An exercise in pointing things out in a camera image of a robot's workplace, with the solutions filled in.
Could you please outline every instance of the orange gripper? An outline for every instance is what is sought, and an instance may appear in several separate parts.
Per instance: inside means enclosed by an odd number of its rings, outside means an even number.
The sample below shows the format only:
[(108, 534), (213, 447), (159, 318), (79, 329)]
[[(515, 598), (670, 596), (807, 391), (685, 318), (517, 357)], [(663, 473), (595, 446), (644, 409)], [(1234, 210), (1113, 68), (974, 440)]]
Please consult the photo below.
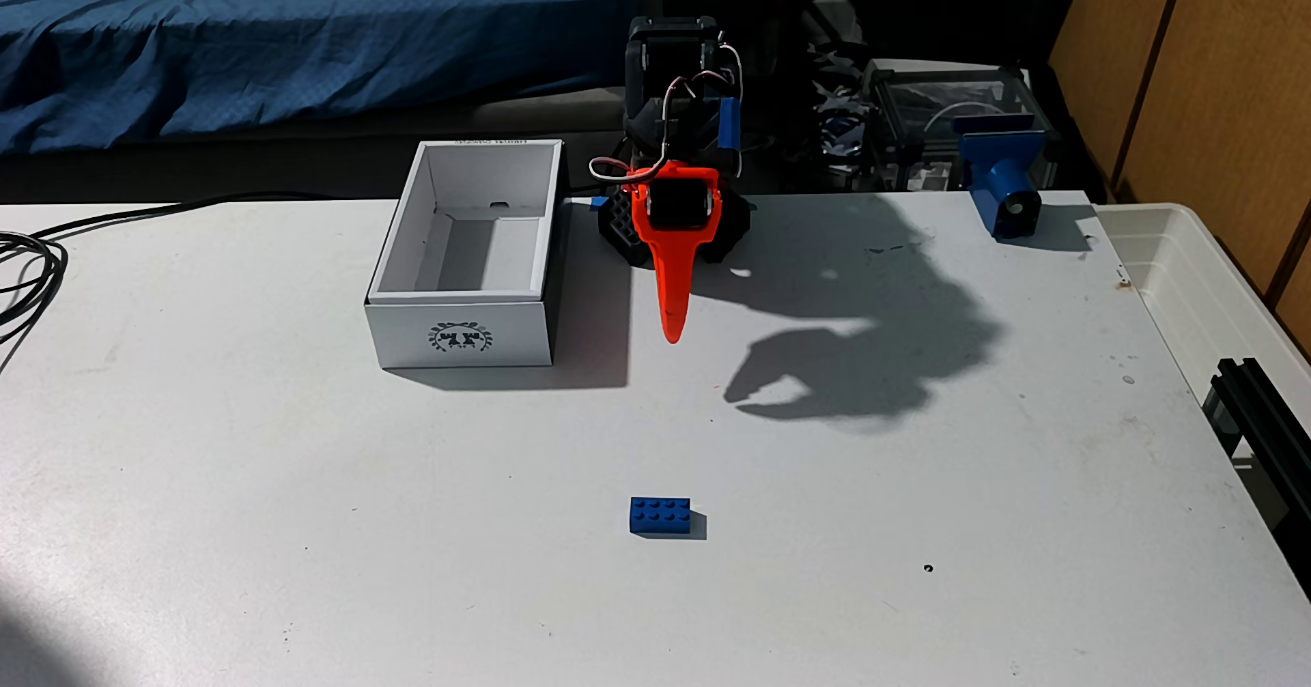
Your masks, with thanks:
[(648, 212), (650, 187), (648, 184), (625, 186), (633, 194), (633, 227), (637, 236), (652, 249), (656, 261), (656, 286), (659, 294), (659, 323), (669, 344), (678, 344), (687, 323), (687, 302), (692, 294), (692, 264), (696, 248), (714, 240), (720, 226), (720, 174), (712, 168), (690, 168), (679, 161), (669, 161), (661, 168), (656, 181), (665, 178), (696, 178), (711, 193), (711, 214), (704, 226), (669, 227), (652, 226)]

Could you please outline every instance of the orange robot claw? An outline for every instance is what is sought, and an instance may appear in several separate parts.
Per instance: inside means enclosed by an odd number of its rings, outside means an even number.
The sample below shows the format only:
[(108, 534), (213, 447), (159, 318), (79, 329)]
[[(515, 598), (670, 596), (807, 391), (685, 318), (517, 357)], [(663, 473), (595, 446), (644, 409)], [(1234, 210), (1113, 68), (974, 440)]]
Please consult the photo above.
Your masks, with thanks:
[[(705, 186), (704, 201), (690, 193), (699, 193), (692, 182)], [(659, 323), (669, 344), (678, 344), (687, 323), (687, 302), (692, 294), (692, 264), (696, 248), (714, 240), (720, 226), (720, 174), (711, 168), (690, 168), (679, 161), (669, 161), (646, 184), (625, 186), (633, 197), (633, 228), (650, 246), (656, 261), (656, 286), (659, 294)], [(652, 215), (652, 189), (657, 198), (678, 199), (675, 208), (657, 207)], [(691, 223), (694, 226), (678, 226)]]

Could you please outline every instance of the blue lego brick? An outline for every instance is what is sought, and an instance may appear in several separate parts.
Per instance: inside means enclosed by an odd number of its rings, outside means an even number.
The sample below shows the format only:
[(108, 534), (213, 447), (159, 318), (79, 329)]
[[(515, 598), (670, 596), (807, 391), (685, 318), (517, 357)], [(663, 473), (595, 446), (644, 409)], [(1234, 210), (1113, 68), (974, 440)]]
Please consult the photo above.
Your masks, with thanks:
[(691, 534), (691, 498), (633, 498), (628, 511), (633, 534)]

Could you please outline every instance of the white wire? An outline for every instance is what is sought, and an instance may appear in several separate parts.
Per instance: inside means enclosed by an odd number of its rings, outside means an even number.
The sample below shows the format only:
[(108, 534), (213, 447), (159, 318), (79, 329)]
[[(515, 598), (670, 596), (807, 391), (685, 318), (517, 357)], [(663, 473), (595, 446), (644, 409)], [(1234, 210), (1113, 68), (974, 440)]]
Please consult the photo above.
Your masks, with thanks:
[[(701, 72), (699, 72), (696, 75), (692, 75), (691, 77), (684, 77), (683, 75), (678, 75), (676, 77), (674, 77), (674, 83), (669, 84), (669, 88), (665, 89), (665, 102), (661, 106), (661, 122), (665, 126), (665, 131), (661, 134), (659, 159), (657, 159), (656, 163), (654, 163), (654, 165), (652, 165), (650, 168), (648, 168), (646, 172), (644, 172), (644, 173), (641, 173), (638, 176), (635, 176), (635, 174), (632, 174), (633, 169), (631, 168), (631, 165), (627, 161), (623, 161), (620, 159), (612, 159), (612, 157), (594, 157), (594, 159), (591, 159), (590, 161), (587, 161), (587, 172), (591, 173), (593, 177), (598, 178), (603, 184), (615, 184), (615, 185), (621, 185), (621, 186), (632, 186), (632, 185), (645, 184), (646, 181), (650, 181), (652, 178), (656, 178), (656, 176), (659, 174), (661, 168), (663, 168), (665, 164), (669, 161), (669, 102), (670, 102), (670, 97), (674, 96), (674, 90), (679, 87), (679, 84), (682, 84), (683, 87), (686, 87), (687, 92), (692, 93), (692, 97), (696, 97), (696, 93), (692, 92), (691, 85), (694, 83), (696, 83), (696, 80), (699, 77), (703, 77), (703, 76), (707, 76), (707, 75), (709, 75), (712, 77), (717, 77), (720, 80), (720, 83), (722, 83), (724, 85), (730, 85), (730, 81), (728, 79), (725, 79), (724, 75), (718, 75), (718, 73), (712, 72), (712, 71), (701, 71)], [(602, 176), (600, 173), (597, 172), (597, 165), (615, 165), (617, 168), (623, 168), (628, 174), (627, 176)]]
[(943, 113), (945, 113), (945, 111), (948, 111), (950, 109), (960, 109), (961, 106), (982, 106), (985, 109), (994, 109), (998, 113), (1006, 113), (1006, 110), (998, 109), (996, 106), (992, 106), (991, 104), (983, 104), (982, 101), (960, 101), (960, 104), (952, 104), (950, 106), (947, 106), (947, 108), (939, 110), (937, 113), (933, 113), (933, 118), (929, 119), (927, 125), (924, 125), (924, 132), (926, 134), (928, 132), (928, 126), (933, 126), (933, 123), (937, 122), (937, 119), (941, 117)]
[(733, 59), (738, 62), (738, 104), (746, 97), (746, 71), (742, 69), (742, 56), (733, 50), (732, 43), (720, 42), (720, 50), (729, 50), (733, 54)]

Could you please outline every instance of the blue clip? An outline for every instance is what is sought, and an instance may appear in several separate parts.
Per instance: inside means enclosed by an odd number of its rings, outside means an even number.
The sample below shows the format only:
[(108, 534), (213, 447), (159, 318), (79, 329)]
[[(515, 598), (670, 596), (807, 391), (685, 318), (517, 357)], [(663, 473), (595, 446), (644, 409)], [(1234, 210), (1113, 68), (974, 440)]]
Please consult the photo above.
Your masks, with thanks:
[(1038, 228), (1042, 199), (1029, 181), (1029, 168), (1045, 143), (1046, 135), (1037, 130), (961, 136), (961, 185), (974, 197), (974, 207), (994, 237), (1030, 237)]
[(737, 97), (720, 100), (720, 149), (742, 149), (742, 102)]

